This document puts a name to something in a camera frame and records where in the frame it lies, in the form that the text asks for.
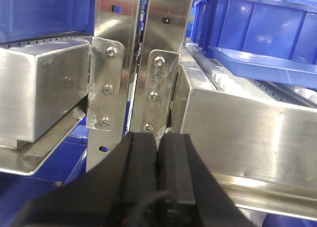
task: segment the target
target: hole in metal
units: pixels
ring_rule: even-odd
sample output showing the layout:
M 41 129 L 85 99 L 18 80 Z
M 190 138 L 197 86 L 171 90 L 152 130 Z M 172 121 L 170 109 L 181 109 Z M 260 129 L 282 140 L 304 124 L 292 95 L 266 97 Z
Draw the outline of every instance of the hole in metal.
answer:
M 104 147 L 104 146 L 100 146 L 99 147 L 99 150 L 101 151 L 101 152 L 108 152 L 108 148 L 107 147 Z
M 161 22 L 162 22 L 162 24 L 170 25 L 172 23 L 172 20 L 169 17 L 163 17 L 161 19 Z

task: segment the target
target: stainless steel bracket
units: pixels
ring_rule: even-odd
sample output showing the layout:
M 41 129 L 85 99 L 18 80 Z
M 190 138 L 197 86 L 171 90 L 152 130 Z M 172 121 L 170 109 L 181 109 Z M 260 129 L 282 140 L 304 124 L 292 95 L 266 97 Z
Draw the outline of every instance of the stainless steel bracket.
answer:
M 177 69 L 168 70 L 168 72 L 174 73 L 168 74 L 168 76 L 159 74 L 158 69 L 156 72 L 150 71 L 154 66 L 153 60 L 157 56 L 163 57 L 166 66 L 167 60 L 169 60 L 169 58 L 165 58 L 167 55 L 153 56 L 153 53 L 159 50 L 171 51 L 175 53 L 173 55 L 176 58 L 176 55 L 181 52 L 191 6 L 192 0 L 148 0 L 130 130 L 151 132 L 157 141 L 166 130 Z M 157 58 L 158 64 L 164 63 L 164 60 Z M 155 91 L 158 89 L 155 86 L 158 85 L 160 92 Z M 158 100 L 153 101 L 156 93 Z
M 165 50 L 150 52 L 145 87 L 142 93 L 136 93 L 138 97 L 136 109 L 141 110 L 133 110 L 132 119 L 135 114 L 146 112 L 142 117 L 134 119 L 134 130 L 151 132 L 157 137 L 165 133 L 179 61 L 180 54 L 175 52 Z
M 121 43 L 92 39 L 87 111 L 90 129 L 111 131 L 115 126 L 123 56 Z

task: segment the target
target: metal frame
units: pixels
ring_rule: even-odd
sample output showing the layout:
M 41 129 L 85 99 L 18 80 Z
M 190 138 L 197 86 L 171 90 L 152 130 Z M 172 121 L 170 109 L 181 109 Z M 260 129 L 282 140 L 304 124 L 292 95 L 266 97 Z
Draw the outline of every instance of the metal frame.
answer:
M 238 207 L 317 220 L 315 109 L 217 91 L 184 61 L 171 114 Z
M 170 75 L 166 75 L 170 77 L 168 80 L 164 80 L 160 73 L 151 74 L 149 63 L 156 64 L 156 70 L 158 71 L 160 67 L 164 66 L 164 61 L 167 61 L 168 58 L 165 58 L 163 54 L 158 54 L 152 60 L 150 54 L 156 49 L 170 51 L 171 53 L 181 52 L 191 6 L 192 0 L 148 1 L 147 20 L 130 127 L 133 132 L 152 132 L 157 140 L 165 133 L 177 69 L 174 68 L 170 71 Z M 162 91 L 163 94 L 155 90 L 150 91 L 148 88 L 156 88 Z M 153 101 L 151 99 L 152 92 L 162 99 Z
M 113 6 L 119 6 L 122 9 L 122 13 L 113 12 Z M 94 167 L 101 160 L 103 160 L 108 152 L 101 152 L 99 147 L 104 146 L 112 151 L 122 139 L 122 133 L 124 130 L 124 119 L 126 113 L 127 98 L 129 92 L 129 82 L 131 71 L 133 71 L 134 60 L 136 58 L 137 43 L 137 30 L 139 26 L 140 17 L 140 5 L 141 0 L 96 0 L 96 21 L 95 21 L 95 37 L 109 39 L 121 43 L 124 47 L 124 55 L 122 67 L 113 67 L 105 71 L 104 78 L 110 78 L 107 81 L 100 80 L 100 84 L 96 84 L 97 87 L 103 88 L 109 86 L 116 89 L 118 81 L 118 91 L 113 90 L 114 93 L 118 93 L 113 97 L 111 101 L 103 100 L 100 107 L 103 107 L 104 111 L 115 108 L 115 113 L 112 115 L 112 121 L 108 121 L 105 116 L 104 123 L 109 122 L 110 131 L 102 130 L 89 130 L 88 139 L 88 155 L 87 155 L 87 170 Z

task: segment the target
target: white roller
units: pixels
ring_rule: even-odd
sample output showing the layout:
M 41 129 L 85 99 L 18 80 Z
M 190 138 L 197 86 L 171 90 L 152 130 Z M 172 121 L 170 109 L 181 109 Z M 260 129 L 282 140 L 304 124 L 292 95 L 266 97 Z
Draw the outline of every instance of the white roller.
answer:
M 242 90 L 242 87 L 241 87 L 241 85 L 239 85 L 239 84 L 234 84 L 233 86 L 232 86 L 232 93 L 234 93 L 234 94 L 240 94 L 241 93 L 241 90 Z
M 218 68 L 211 70 L 211 76 L 214 80 L 216 79 L 216 74 L 223 74 L 223 71 Z
M 305 98 L 309 98 L 312 95 L 317 94 L 317 92 L 313 91 L 313 90 L 309 90 L 309 89 L 300 89 L 298 92 L 301 96 L 305 97 Z
M 221 75 L 219 76 L 219 78 L 217 79 L 217 83 L 219 84 L 219 86 L 222 88 L 227 81 L 229 80 L 229 77 L 227 75 Z
M 309 100 L 314 102 L 314 103 L 317 103 L 317 94 L 313 94 L 312 96 L 310 96 Z
M 222 74 L 222 73 L 217 73 L 214 77 L 214 79 L 216 80 L 216 82 L 220 85 L 220 83 L 224 83 L 225 80 L 228 80 L 229 77 L 226 74 Z
M 221 87 L 225 92 L 232 92 L 234 90 L 234 80 L 228 79 L 226 83 Z

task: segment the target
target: screw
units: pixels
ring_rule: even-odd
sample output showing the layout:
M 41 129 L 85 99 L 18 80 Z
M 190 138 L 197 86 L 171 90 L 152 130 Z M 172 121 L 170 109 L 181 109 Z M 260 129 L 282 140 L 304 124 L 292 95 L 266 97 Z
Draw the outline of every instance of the screw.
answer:
M 151 132 L 153 131 L 153 126 L 151 124 L 145 124 L 145 126 L 143 127 L 143 130 L 145 132 Z
M 165 59 L 162 56 L 157 56 L 154 59 L 154 65 L 156 67 L 162 67 L 165 64 Z
M 107 49 L 107 54 L 109 57 L 111 58 L 116 58 L 117 54 L 118 54 L 118 50 L 117 48 L 113 47 L 113 46 L 110 46 L 108 47 Z
M 103 91 L 105 94 L 112 94 L 113 93 L 112 85 L 105 85 L 103 88 Z
M 99 121 L 100 125 L 102 125 L 103 127 L 107 127 L 110 125 L 110 120 L 108 117 L 102 117 Z
M 157 92 L 151 92 L 149 95 L 149 99 L 152 101 L 157 101 L 159 99 L 159 94 Z

